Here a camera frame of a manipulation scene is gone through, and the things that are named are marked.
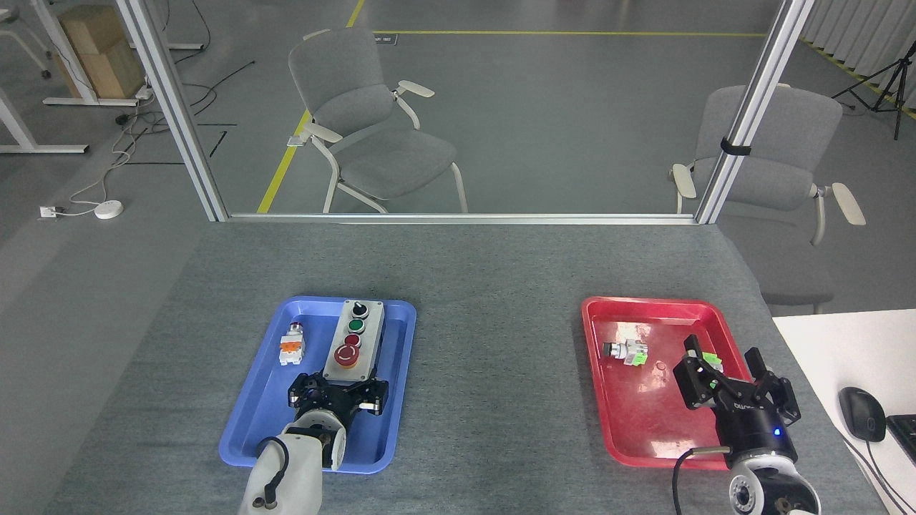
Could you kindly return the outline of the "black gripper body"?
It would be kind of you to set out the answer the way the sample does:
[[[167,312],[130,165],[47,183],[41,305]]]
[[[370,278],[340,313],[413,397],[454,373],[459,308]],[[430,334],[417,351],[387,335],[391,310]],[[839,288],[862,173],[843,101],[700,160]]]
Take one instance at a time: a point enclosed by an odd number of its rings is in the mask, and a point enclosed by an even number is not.
[[[772,402],[755,405],[729,401],[717,406],[716,432],[720,444],[731,449],[724,457],[729,469],[740,461],[763,454],[784,456],[792,462],[798,460],[791,437]]]
[[[339,426],[350,431],[359,405],[367,402],[363,395],[357,393],[309,393],[304,395],[300,402],[300,427],[310,428],[321,425],[328,429],[337,429]],[[319,416],[327,417],[330,414],[339,423],[319,421]]]

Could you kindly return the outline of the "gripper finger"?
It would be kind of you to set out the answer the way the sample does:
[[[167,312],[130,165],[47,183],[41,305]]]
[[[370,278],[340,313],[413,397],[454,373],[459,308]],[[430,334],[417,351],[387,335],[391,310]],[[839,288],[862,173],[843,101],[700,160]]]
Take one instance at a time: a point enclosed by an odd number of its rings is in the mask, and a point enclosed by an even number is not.
[[[296,413],[308,413],[315,408],[333,408],[333,386],[321,372],[301,373],[288,389],[288,406]]]
[[[739,400],[739,391],[731,379],[715,369],[703,357],[696,335],[689,335],[684,340],[684,346],[686,354],[673,369],[673,374],[686,408],[727,408],[731,402]]]
[[[382,379],[366,379],[343,387],[347,400],[344,401],[343,414],[353,418],[358,411],[366,411],[380,416],[386,407],[389,382]]]
[[[796,397],[788,378],[778,377],[770,371],[758,348],[750,348],[744,358],[754,379],[750,400],[761,407],[775,408],[785,424],[793,424],[801,418]]]

